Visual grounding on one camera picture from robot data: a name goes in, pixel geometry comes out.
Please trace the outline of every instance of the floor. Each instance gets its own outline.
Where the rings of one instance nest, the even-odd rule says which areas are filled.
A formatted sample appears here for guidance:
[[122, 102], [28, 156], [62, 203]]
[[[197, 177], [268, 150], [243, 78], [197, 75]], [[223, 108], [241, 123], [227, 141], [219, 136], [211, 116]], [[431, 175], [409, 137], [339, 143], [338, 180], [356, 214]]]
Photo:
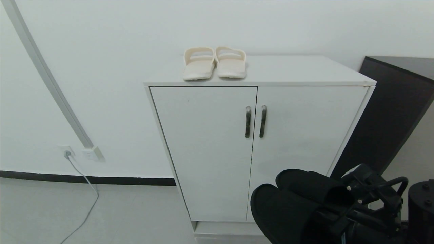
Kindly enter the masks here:
[[[176, 187], [97, 185], [64, 244], [195, 244]], [[0, 243], [59, 244], [84, 220], [89, 185], [0, 178]]]

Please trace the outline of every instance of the gray cable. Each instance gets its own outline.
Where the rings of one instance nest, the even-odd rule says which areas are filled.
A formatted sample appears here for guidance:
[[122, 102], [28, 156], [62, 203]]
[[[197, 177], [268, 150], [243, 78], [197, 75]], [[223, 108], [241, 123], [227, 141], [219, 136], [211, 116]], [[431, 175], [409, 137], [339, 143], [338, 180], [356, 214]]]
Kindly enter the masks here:
[[93, 203], [93, 205], [92, 205], [92, 207], [90, 208], [90, 210], [89, 210], [89, 212], [87, 213], [87, 215], [86, 215], [86, 218], [84, 219], [84, 221], [83, 221], [83, 223], [80, 225], [80, 226], [78, 226], [78, 228], [76, 228], [76, 230], [75, 231], [73, 231], [71, 234], [69, 234], [65, 239], [63, 239], [63, 241], [60, 243], [60, 244], [62, 244], [62, 243], [64, 243], [72, 234], [74, 234], [78, 229], [80, 229], [80, 227], [82, 227], [83, 225], [84, 225], [84, 223], [86, 222], [86, 220], [87, 220], [87, 218], [89, 217], [89, 215], [90, 215], [90, 212], [92, 212], [92, 209], [93, 209], [93, 207], [95, 206], [95, 204], [96, 204], [96, 201], [98, 201], [98, 198], [99, 198], [99, 193], [98, 193], [98, 189], [96, 189], [95, 190], [95, 188], [92, 186], [92, 184], [90, 183], [90, 181], [89, 181], [89, 179], [82, 173], [82, 172], [80, 172], [75, 166], [74, 166], [74, 164], [71, 162], [71, 160], [69, 159], [69, 156], [71, 155], [71, 152], [70, 151], [65, 151], [65, 154], [63, 155], [68, 161], [69, 161], [69, 163], [72, 165], [72, 167], [79, 173], [79, 174], [81, 174], [85, 179], [86, 179], [86, 181], [87, 181], [87, 183], [89, 183], [89, 185], [90, 185], [90, 187], [92, 187], [92, 190], [95, 192], [95, 194], [96, 194], [96, 199], [95, 199], [95, 202]]

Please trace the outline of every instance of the wall trim strip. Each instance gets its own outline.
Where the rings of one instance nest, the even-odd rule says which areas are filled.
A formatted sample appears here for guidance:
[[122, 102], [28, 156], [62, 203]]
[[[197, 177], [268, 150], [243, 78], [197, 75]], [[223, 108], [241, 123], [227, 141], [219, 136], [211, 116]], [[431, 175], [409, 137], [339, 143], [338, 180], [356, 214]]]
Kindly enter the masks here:
[[[81, 175], [54, 175], [54, 174], [38, 174], [38, 173], [25, 173], [25, 172], [15, 172], [15, 171], [0, 171], [0, 178], [87, 184], [87, 181]], [[87, 178], [92, 184], [103, 184], [103, 185], [176, 186], [175, 179], [173, 178], [99, 177], [99, 176], [87, 176]]]

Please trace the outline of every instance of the metal handle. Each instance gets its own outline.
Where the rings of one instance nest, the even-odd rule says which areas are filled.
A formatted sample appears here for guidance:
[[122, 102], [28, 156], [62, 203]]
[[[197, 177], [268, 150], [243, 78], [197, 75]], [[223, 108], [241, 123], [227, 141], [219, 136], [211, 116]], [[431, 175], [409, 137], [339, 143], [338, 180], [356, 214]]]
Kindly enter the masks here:
[[265, 120], [267, 118], [267, 106], [262, 106], [262, 118], [261, 118], [261, 131], [259, 131], [259, 137], [264, 137], [264, 130], [265, 130]]
[[252, 109], [250, 106], [246, 107], [246, 138], [250, 137], [250, 117], [252, 115]]

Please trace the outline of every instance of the white slipper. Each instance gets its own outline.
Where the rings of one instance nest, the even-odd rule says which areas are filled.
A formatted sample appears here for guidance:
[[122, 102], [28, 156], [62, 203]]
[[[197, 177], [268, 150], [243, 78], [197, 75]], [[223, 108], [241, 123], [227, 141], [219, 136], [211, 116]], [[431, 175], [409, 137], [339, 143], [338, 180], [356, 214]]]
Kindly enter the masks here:
[[246, 77], [246, 53], [229, 47], [216, 48], [217, 75], [226, 78]]
[[184, 80], [208, 79], [214, 69], [215, 52], [209, 47], [194, 47], [184, 52]]

